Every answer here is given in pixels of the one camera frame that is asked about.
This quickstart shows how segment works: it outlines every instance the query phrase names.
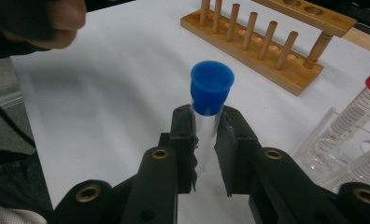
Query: gray floor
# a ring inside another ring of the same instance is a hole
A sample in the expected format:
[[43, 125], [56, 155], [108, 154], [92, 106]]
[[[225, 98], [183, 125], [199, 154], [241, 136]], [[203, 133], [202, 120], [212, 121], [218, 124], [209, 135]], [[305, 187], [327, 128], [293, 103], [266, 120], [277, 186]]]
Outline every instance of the gray floor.
[[[16, 79], [10, 59], [0, 60], [0, 99], [13, 92], [19, 91], [19, 84]], [[15, 123], [29, 136], [32, 132], [29, 125], [29, 120], [24, 108], [24, 104], [20, 101], [15, 105], [5, 108], [7, 114], [15, 121]], [[0, 118], [0, 149], [17, 151], [26, 154], [35, 152], [35, 149], [25, 143], [18, 135], [16, 135]]]

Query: wooden rack base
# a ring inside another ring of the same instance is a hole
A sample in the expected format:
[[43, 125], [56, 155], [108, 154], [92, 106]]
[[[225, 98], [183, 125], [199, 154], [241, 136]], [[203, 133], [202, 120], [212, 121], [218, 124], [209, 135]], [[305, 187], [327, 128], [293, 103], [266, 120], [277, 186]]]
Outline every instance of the wooden rack base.
[[236, 23], [233, 37], [228, 41], [230, 21], [228, 18], [221, 15], [218, 33], [214, 34], [214, 11], [210, 9], [207, 11], [203, 26], [200, 25], [200, 16], [201, 10], [197, 10], [183, 17], [180, 25], [296, 96], [301, 94], [323, 68], [318, 63], [312, 68], [305, 68], [303, 64], [306, 57], [291, 50], [282, 68], [277, 70], [276, 64], [283, 46], [270, 41], [263, 59], [258, 60], [263, 35], [252, 32], [248, 50], [242, 50], [246, 27]]

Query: human hand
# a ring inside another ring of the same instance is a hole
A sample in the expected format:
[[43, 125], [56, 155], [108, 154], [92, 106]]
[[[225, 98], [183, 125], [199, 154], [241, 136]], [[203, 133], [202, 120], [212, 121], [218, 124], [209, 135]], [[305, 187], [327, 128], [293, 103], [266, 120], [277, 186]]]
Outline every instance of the human hand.
[[50, 22], [55, 29], [51, 41], [26, 39], [2, 30], [4, 36], [12, 42], [28, 42], [43, 49], [64, 49], [75, 39], [77, 30], [86, 22], [86, 5], [84, 0], [55, 0], [47, 1]]

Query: white tabletop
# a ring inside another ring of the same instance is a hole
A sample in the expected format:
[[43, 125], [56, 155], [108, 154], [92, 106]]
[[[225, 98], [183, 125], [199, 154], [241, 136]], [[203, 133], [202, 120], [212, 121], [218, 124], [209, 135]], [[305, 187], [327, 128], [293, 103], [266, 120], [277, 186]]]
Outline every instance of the white tabletop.
[[[224, 0], [228, 16], [235, 1]], [[256, 31], [276, 20], [274, 40], [299, 33], [307, 55], [320, 31], [247, 0], [238, 21], [259, 13]], [[226, 104], [242, 112], [264, 147], [294, 152], [329, 108], [341, 111], [370, 75], [370, 52], [334, 37], [325, 68], [294, 96], [179, 25], [200, 0], [138, 0], [89, 13], [67, 49], [12, 57], [54, 206], [77, 183], [115, 186], [134, 175], [143, 153], [169, 132], [174, 108], [189, 104], [190, 71], [204, 60], [227, 64], [235, 84]], [[178, 223], [250, 223], [247, 196], [226, 199], [213, 156], [197, 191], [180, 195]]]

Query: black cable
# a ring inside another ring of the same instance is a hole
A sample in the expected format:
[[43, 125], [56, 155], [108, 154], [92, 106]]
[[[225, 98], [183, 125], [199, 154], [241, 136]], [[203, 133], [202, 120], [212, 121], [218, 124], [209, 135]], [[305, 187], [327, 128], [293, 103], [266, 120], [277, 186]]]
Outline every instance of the black cable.
[[32, 138], [30, 138], [26, 133], [24, 133], [19, 126], [7, 115], [5, 110], [0, 106], [0, 117], [7, 123], [7, 125], [21, 137], [26, 143], [28, 143], [31, 147], [36, 148], [36, 143]]

